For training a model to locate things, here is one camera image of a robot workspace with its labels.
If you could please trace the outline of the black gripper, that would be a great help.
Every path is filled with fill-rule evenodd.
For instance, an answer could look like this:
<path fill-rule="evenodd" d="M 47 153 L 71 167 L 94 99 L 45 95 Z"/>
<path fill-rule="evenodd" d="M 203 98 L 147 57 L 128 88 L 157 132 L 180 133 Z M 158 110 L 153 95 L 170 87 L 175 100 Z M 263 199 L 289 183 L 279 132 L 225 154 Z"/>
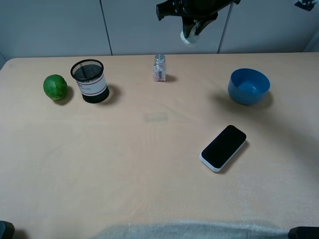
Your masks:
<path fill-rule="evenodd" d="M 156 5 L 158 20 L 166 16 L 182 17 L 182 32 L 185 38 L 198 36 L 218 18 L 218 12 L 240 0 L 167 0 Z"/>

